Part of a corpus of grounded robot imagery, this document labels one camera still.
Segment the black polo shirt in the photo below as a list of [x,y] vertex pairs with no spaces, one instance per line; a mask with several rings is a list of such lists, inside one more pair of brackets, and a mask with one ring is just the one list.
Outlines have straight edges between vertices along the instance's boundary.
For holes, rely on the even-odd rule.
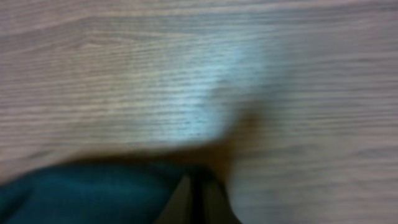
[[185,173],[172,164],[72,164],[1,186],[1,223],[153,223]]

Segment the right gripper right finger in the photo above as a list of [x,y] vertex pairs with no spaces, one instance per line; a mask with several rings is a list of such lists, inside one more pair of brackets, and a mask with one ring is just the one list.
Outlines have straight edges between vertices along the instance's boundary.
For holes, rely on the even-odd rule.
[[200,202],[206,224],[241,224],[234,214],[224,185],[210,170],[200,174]]

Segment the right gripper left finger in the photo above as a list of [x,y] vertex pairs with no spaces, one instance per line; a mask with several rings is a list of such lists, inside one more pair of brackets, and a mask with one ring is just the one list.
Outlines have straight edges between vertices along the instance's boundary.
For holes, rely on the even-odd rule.
[[192,181],[185,175],[166,206],[156,219],[155,224],[189,224],[192,209]]

